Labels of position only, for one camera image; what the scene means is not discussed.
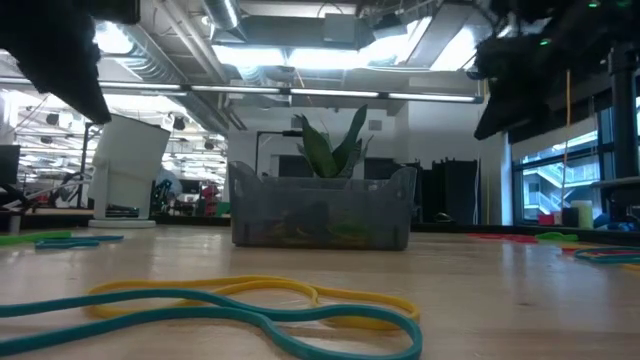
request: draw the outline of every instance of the yellow rubber band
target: yellow rubber band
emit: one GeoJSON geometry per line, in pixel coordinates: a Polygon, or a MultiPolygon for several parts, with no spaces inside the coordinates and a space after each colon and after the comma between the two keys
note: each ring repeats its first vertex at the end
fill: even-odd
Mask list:
{"type": "MultiPolygon", "coordinates": [[[[102,284],[91,290],[89,295],[101,294],[112,291],[122,291],[130,289],[140,288],[203,288],[221,286],[218,289],[213,290],[213,293],[218,295],[231,295],[237,294],[249,290],[263,290],[263,289],[287,289],[293,290],[307,296],[311,302],[311,306],[322,306],[319,300],[320,296],[327,296],[337,299],[344,299],[349,301],[363,301],[367,303],[374,303],[380,305],[393,306],[406,311],[407,315],[412,320],[418,322],[420,319],[420,311],[418,307],[408,300],[403,298],[382,295],[376,293],[368,293],[361,291],[332,289],[320,286],[314,286],[305,284],[296,280],[287,279],[278,276],[265,276],[265,275],[246,275],[235,276],[218,279],[208,280],[192,280],[192,281],[152,281],[152,280],[126,280],[117,281],[102,284]]],[[[169,305],[169,307],[177,306],[194,306],[202,305],[201,303],[180,300],[176,303],[169,305]]],[[[127,314],[132,314],[138,311],[150,310],[149,308],[121,308],[117,306],[90,306],[86,308],[87,313],[99,318],[112,318],[127,314]]],[[[372,329],[372,330],[397,330],[398,328],[390,323],[361,317],[336,317],[327,320],[331,325],[372,329]]]]}
{"type": "Polygon", "coordinates": [[[627,270],[640,271],[640,264],[623,264],[622,267],[627,270]]]}

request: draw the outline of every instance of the snake plant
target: snake plant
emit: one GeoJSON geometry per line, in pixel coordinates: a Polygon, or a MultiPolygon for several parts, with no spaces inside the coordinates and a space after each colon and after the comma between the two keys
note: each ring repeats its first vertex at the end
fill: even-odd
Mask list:
{"type": "Polygon", "coordinates": [[[367,105],[356,111],[349,131],[342,143],[335,149],[331,146],[329,134],[316,130],[304,115],[295,115],[302,123],[302,145],[298,151],[307,161],[313,172],[321,178],[350,178],[353,168],[364,161],[373,135],[364,144],[358,139],[360,129],[367,119],[367,105]]]}

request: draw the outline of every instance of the clear plastic container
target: clear plastic container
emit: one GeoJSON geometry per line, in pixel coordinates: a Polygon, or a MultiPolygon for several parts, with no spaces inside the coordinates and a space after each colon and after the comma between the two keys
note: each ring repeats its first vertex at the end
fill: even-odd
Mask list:
{"type": "Polygon", "coordinates": [[[259,178],[229,163],[233,243],[238,246],[403,250],[416,169],[389,180],[259,178]]]}

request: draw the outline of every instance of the wooden table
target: wooden table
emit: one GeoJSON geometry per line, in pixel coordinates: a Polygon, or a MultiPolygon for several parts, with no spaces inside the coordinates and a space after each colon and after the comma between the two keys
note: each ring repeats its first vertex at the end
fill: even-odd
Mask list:
{"type": "MultiPolygon", "coordinates": [[[[229,229],[214,227],[78,233],[124,233],[127,238],[91,250],[36,254],[30,246],[0,248],[0,301],[74,296],[106,281],[131,278],[269,274],[414,301],[422,309],[424,359],[623,360],[640,356],[640,276],[574,261],[552,246],[413,234],[405,252],[307,251],[235,248],[229,229]]],[[[307,306],[304,297],[284,291],[249,292],[236,298],[277,308],[307,306]]],[[[80,310],[0,319],[0,338],[87,321],[80,310]]],[[[330,329],[319,323],[283,326],[304,341],[336,350],[384,354],[408,343],[393,333],[330,329]]],[[[244,324],[176,320],[15,358],[291,357],[244,324]]]]}

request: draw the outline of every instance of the green rubber band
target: green rubber band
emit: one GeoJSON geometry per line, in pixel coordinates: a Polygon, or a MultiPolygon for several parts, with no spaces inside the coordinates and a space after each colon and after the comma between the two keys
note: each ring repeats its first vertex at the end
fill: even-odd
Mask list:
{"type": "Polygon", "coordinates": [[[33,243],[42,239],[65,239],[70,237],[71,231],[49,231],[18,236],[7,235],[0,236],[0,246],[33,243]]]}
{"type": "Polygon", "coordinates": [[[578,235],[575,235],[575,234],[565,235],[559,232],[548,232],[548,233],[536,235],[536,239],[541,241],[576,242],[578,241],[578,235]]]}

